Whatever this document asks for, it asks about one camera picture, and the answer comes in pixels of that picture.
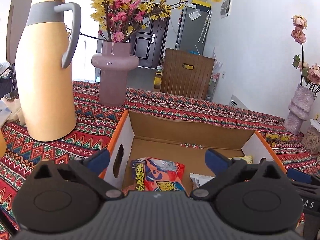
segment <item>patterned tablecloth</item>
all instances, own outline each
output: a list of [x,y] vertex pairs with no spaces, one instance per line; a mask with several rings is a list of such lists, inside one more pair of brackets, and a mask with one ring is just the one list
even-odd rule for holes
[[[319,165],[301,144],[303,135],[291,135],[282,126],[282,118],[136,89],[127,90],[123,107],[108,109],[99,103],[99,85],[76,81],[73,85],[77,125],[65,138],[49,143],[34,141],[28,136],[25,125],[19,122],[6,123],[1,129],[7,142],[7,151],[0,160],[0,207],[12,221],[12,200],[32,168],[43,158],[66,163],[75,157],[88,157],[107,147],[125,108],[175,120],[258,130],[286,168],[318,174]],[[0,239],[9,238],[1,225],[0,232]]]

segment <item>cardboard box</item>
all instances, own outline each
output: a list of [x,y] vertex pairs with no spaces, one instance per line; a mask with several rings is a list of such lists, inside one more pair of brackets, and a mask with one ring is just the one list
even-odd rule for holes
[[[182,147],[184,143],[203,148]],[[100,177],[122,189],[133,184],[131,160],[155,157],[185,165],[182,184],[189,193],[192,190],[190,173],[214,176],[204,162],[208,148],[228,158],[252,155],[253,164],[259,164],[263,158],[274,159],[286,172],[269,144],[257,131],[178,121],[126,110],[108,146],[110,164]]]

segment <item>wooden chair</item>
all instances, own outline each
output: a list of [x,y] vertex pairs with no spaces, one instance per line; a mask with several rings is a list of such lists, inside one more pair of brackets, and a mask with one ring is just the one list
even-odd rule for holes
[[214,59],[166,49],[160,92],[204,100]]

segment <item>refrigerator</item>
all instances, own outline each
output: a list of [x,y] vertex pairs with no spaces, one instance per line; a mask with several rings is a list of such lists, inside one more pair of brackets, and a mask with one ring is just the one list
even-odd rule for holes
[[208,13],[206,11],[200,11],[201,16],[192,20],[191,18],[193,17],[190,17],[189,14],[193,13],[196,9],[189,6],[185,7],[182,11],[175,49],[191,53],[198,51],[199,54],[202,55],[205,44],[205,39],[202,43],[204,34],[200,42],[198,41]]

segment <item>gray thermos handle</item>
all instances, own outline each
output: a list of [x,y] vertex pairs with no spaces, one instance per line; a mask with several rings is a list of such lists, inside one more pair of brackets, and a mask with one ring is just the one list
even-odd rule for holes
[[69,2],[54,7],[54,11],[57,13],[72,11],[72,32],[70,42],[67,51],[62,56],[62,68],[67,68],[71,64],[73,55],[76,52],[80,27],[81,27],[81,7],[77,3]]

